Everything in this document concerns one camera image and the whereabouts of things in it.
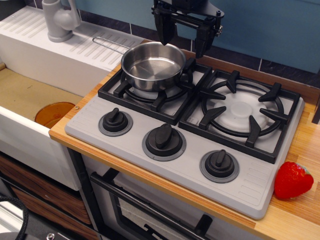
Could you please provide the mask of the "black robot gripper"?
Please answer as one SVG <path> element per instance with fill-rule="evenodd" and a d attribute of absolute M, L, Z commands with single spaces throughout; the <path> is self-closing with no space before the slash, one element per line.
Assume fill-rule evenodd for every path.
<path fill-rule="evenodd" d="M 155 0 L 152 6 L 159 41 L 165 46 L 175 36 L 176 23 L 196 29 L 195 57 L 202 58 L 222 33 L 224 12 L 208 0 Z"/>

